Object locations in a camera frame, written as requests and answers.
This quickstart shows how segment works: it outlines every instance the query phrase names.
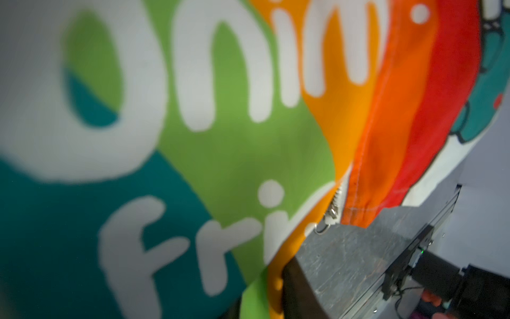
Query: teal fabric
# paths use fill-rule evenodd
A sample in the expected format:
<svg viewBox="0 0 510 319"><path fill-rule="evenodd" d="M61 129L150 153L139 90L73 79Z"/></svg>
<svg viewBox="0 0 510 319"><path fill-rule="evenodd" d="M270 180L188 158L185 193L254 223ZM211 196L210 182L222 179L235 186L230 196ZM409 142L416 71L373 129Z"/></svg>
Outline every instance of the teal fabric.
<svg viewBox="0 0 510 319"><path fill-rule="evenodd" d="M490 124L510 76L510 13L504 10L502 34L482 32L482 67L487 71L479 73L469 103L453 125L452 133L461 143L473 140Z"/></svg>
<svg viewBox="0 0 510 319"><path fill-rule="evenodd" d="M68 75L70 96L80 101L75 107L84 122L102 126L115 120ZM226 289L213 298L203 292L195 234L211 217L158 152L132 175L101 183L41 184L2 161L0 176L0 290L21 318L121 318L98 265L97 235L113 212L145 195L166 205L163 217L144 229L146 250L174 236L190 240L187 252L153 276L163 318L216 318L245 289L227 253Z"/></svg>

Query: red fabric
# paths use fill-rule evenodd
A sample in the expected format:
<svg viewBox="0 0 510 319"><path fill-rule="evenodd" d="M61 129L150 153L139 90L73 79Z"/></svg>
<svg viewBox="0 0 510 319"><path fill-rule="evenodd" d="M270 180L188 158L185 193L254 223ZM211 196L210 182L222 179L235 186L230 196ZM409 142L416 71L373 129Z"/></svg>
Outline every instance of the red fabric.
<svg viewBox="0 0 510 319"><path fill-rule="evenodd" d="M481 60L477 0L438 2L439 31L420 109L411 129L407 152L384 207L402 203L445 144L473 88Z"/></svg>

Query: white printed letter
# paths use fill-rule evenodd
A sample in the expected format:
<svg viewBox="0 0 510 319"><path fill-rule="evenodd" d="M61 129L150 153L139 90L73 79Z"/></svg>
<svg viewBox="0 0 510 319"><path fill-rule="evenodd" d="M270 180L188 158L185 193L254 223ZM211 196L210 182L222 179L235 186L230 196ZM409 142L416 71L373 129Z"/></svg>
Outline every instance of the white printed letter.
<svg viewBox="0 0 510 319"><path fill-rule="evenodd" d="M142 1L33 1L3 8L0 29L0 156L43 182L85 183L127 175L152 155L163 128L167 75ZM117 48L119 119L92 128L76 117L63 81L61 37L90 9Z"/></svg>
<svg viewBox="0 0 510 319"><path fill-rule="evenodd" d="M340 20L345 67L352 83L363 85L369 74L369 34L367 3L377 7L379 28L378 65L381 64L389 28L387 0L312 0L304 17L303 79L308 94L320 97L326 90L322 46L331 16Z"/></svg>
<svg viewBox="0 0 510 319"><path fill-rule="evenodd" d="M173 67L179 109L194 132L208 130L216 117L212 45L222 22L237 36L246 59L250 118L259 123L271 114L271 55L254 18L237 0L184 0L172 26Z"/></svg>
<svg viewBox="0 0 510 319"><path fill-rule="evenodd" d="M196 234L198 268L203 290L208 296L219 295L228 281L225 253L255 238L262 225L254 218L245 218L221 229L219 222L210 220Z"/></svg>
<svg viewBox="0 0 510 319"><path fill-rule="evenodd" d="M266 265L274 258L285 239L334 186L335 182L329 182L317 189L301 204L290 220L287 212L282 210L274 211L266 216L264 223L264 263Z"/></svg>
<svg viewBox="0 0 510 319"><path fill-rule="evenodd" d="M165 204L155 197L137 198L114 212L99 231L99 266L127 319L161 318L152 275L189 248L189 239L174 237L145 251L143 229L164 211Z"/></svg>
<svg viewBox="0 0 510 319"><path fill-rule="evenodd" d="M283 104L292 108L301 97L299 87L299 65L296 32L289 13L283 9L271 12L278 44L278 70L280 73L280 91Z"/></svg>

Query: metal ring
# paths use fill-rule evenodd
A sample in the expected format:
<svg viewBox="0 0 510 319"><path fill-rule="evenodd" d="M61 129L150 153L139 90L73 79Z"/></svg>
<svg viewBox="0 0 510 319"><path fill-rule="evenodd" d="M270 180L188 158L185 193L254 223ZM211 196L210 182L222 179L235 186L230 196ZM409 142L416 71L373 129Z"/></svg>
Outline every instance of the metal ring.
<svg viewBox="0 0 510 319"><path fill-rule="evenodd" d="M331 225L326 224L326 227L324 227L323 230L317 231L317 224L315 224L314 233L316 233L317 235L324 235L330 227Z"/></svg>
<svg viewBox="0 0 510 319"><path fill-rule="evenodd" d="M330 207L330 209L328 209L328 211L326 213L328 213L333 218L338 217L337 211L333 207Z"/></svg>

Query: black cable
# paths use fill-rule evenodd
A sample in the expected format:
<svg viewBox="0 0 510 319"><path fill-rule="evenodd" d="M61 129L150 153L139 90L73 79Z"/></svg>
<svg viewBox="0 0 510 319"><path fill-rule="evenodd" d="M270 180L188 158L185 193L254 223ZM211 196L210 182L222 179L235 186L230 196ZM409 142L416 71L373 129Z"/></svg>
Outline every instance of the black cable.
<svg viewBox="0 0 510 319"><path fill-rule="evenodd" d="M398 313L398 306L400 305L400 302L402 301L402 297L404 297L404 292L406 290L411 290L411 289L422 289L423 287L410 287L410 288L406 288L406 289L402 289L402 290L398 290L398 295L394 295L394 296L400 296L400 298L395 302L395 312L397 313L397 316L398 316L398 319L404 319L402 318L402 316Z"/></svg>

